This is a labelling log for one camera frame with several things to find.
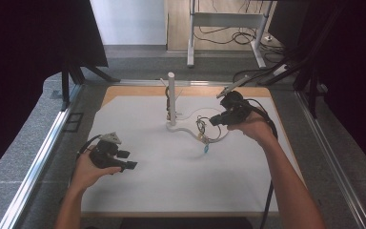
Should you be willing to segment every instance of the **person's right hand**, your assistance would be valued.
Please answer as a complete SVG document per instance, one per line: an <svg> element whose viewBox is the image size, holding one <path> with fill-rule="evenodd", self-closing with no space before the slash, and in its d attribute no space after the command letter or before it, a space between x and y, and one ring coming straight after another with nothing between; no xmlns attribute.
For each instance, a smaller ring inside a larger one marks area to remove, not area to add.
<svg viewBox="0 0 366 229"><path fill-rule="evenodd" d="M251 112L245 121L235 125L228 125L227 128L229 131L242 131L243 135L256 140L259 144L270 137L274 137L269 124L256 112Z"/></svg>

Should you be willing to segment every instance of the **person's left hand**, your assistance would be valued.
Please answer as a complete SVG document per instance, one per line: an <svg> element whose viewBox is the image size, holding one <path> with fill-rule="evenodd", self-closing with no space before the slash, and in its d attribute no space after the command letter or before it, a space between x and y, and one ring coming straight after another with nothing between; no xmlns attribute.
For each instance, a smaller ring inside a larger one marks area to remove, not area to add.
<svg viewBox="0 0 366 229"><path fill-rule="evenodd" d="M70 187L78 191L85 191L104 175L112 175L121 171L120 167L99 169L89 157L94 145L90 146L76 161L76 168L72 176Z"/></svg>

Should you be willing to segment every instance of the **table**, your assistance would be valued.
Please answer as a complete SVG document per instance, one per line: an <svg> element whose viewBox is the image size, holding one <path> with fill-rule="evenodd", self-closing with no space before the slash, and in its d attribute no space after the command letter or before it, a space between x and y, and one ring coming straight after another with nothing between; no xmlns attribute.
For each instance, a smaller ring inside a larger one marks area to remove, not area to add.
<svg viewBox="0 0 366 229"><path fill-rule="evenodd" d="M215 96L222 87L176 87L176 110L183 116L204 106L223 111ZM279 142L302 179L291 146L264 88L238 88L268 111ZM241 132L204 144L166 128L164 87L109 87L90 137L113 131L120 150L131 152L134 170L101 177L82 201L83 217L243 217L261 215L270 185L262 149ZM275 197L271 213L277 213Z"/></svg>
<svg viewBox="0 0 366 229"><path fill-rule="evenodd" d="M190 8L190 36L187 49L187 66L194 66L194 27L237 27L252 28L258 32L256 39L251 42L254 57L260 69L266 68L263 56L260 53L259 45L264 29L269 19L269 13L273 1L268 1L268 7L263 14L247 13L218 13L218 12L195 12L195 0L191 0Z"/></svg>

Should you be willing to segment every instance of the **person's left arm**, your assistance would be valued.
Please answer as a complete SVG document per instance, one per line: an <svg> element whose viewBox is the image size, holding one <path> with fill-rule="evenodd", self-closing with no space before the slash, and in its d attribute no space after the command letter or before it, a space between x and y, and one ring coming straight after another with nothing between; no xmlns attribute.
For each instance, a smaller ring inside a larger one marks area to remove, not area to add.
<svg viewBox="0 0 366 229"><path fill-rule="evenodd" d="M89 158L89 154L93 147L90 147L90 149L83 153L76 162L71 185L65 194L55 223L54 228L56 229L79 229L82 197L86 189L92 186L100 177L121 171L121 168L119 167L110 167L106 169L95 167Z"/></svg>

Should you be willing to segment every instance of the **hand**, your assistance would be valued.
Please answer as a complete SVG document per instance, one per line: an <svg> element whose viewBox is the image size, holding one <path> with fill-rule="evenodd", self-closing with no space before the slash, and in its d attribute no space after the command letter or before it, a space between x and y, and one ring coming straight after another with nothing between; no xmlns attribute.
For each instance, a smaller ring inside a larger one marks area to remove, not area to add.
<svg viewBox="0 0 366 229"><path fill-rule="evenodd" d="M228 125L227 128L229 131L242 131L243 135L256 140L259 144L274 137L269 124L267 124L265 119L256 112L251 112L245 121L235 125Z"/></svg>
<svg viewBox="0 0 366 229"><path fill-rule="evenodd" d="M102 176L112 175L121 171L120 167L99 169L94 166L89 157L94 147L94 145L90 146L76 161L76 168L72 176L70 188L75 188L78 191L85 191Z"/></svg>

